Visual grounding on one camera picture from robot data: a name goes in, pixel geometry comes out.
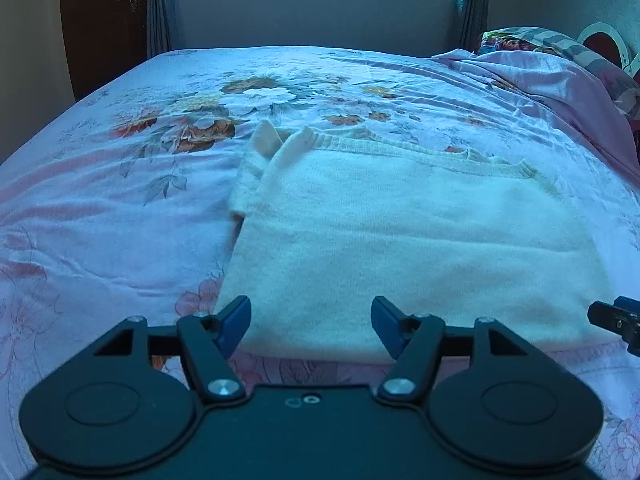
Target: curtain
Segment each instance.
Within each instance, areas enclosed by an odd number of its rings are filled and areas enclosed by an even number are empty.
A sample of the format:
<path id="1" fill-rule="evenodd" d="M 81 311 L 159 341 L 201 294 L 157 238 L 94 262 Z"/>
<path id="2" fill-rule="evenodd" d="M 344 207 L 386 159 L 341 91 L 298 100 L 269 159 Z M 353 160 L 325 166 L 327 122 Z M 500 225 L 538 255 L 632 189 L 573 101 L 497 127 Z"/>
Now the curtain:
<path id="1" fill-rule="evenodd" d="M 146 0 L 146 56 L 178 48 L 174 0 Z"/>
<path id="2" fill-rule="evenodd" d="M 450 47 L 473 52 L 480 34 L 486 31 L 489 0 L 456 0 L 450 33 Z"/>

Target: knit fabric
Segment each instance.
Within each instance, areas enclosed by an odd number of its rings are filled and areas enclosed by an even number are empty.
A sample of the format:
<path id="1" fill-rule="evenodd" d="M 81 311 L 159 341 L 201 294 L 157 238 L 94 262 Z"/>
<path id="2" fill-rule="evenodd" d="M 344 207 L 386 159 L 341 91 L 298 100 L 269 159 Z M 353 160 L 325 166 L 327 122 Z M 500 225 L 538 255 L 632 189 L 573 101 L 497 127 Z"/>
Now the knit fabric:
<path id="1" fill-rule="evenodd" d="M 586 316 L 613 299 L 591 237 L 524 161 L 264 122 L 230 208 L 244 221 L 218 301 L 251 299 L 247 352 L 389 363 L 376 295 L 454 326 L 494 317 L 548 351 L 614 339 Z"/>

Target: floral bedsheet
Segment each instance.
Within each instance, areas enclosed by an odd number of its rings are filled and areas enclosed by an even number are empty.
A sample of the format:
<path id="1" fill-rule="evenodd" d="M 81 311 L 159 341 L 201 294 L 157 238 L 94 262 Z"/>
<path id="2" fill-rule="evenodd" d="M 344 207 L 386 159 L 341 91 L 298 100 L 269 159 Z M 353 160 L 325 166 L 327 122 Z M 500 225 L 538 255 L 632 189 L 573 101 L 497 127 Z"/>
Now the floral bedsheet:
<path id="1" fill-rule="evenodd" d="M 513 82 L 342 49 L 171 52 L 89 95 L 0 166 L 0 479 L 34 465 L 17 413 L 41 378 L 132 314 L 155 325 L 216 311 L 239 229 L 226 201 L 245 141 L 264 119 L 362 124 L 430 149 L 526 157 L 583 214 L 614 291 L 640 297 L 636 190 Z M 553 357 L 606 406 L 590 465 L 606 479 L 635 478 L 640 360 L 622 343 Z M 178 360 L 153 364 L 181 378 Z M 241 351 L 230 364 L 249 388 L 376 385 L 388 370 Z M 463 367 L 452 360 L 443 374 Z"/>

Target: floral pillow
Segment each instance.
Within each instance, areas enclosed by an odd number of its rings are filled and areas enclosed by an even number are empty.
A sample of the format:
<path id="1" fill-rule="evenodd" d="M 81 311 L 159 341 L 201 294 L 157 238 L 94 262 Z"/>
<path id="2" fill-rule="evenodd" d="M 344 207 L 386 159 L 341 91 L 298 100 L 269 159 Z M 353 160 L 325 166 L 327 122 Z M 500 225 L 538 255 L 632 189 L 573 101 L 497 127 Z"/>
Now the floral pillow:
<path id="1" fill-rule="evenodd" d="M 613 104 L 630 124 L 640 121 L 640 85 L 629 74 L 593 50 L 554 30 L 538 27 L 508 27 L 492 30 L 538 47 L 551 49 L 596 76 L 607 89 Z"/>
<path id="2" fill-rule="evenodd" d="M 506 32 L 496 32 L 494 30 L 485 32 L 482 35 L 476 48 L 476 54 L 481 56 L 482 54 L 488 54 L 489 52 L 496 52 L 498 50 L 525 50 L 527 52 L 545 52 L 546 54 L 558 56 L 556 51 L 551 48 L 535 46 L 533 43 L 529 43 L 529 41 L 519 40 Z"/>

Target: brown door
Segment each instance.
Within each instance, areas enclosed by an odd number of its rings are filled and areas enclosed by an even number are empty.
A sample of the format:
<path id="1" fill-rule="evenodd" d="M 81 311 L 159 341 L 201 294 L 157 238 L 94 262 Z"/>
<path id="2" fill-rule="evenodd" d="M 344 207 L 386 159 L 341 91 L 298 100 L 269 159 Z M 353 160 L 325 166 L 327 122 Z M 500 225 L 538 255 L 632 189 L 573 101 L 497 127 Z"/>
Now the brown door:
<path id="1" fill-rule="evenodd" d="M 60 0 L 76 100 L 146 59 L 146 0 Z"/>

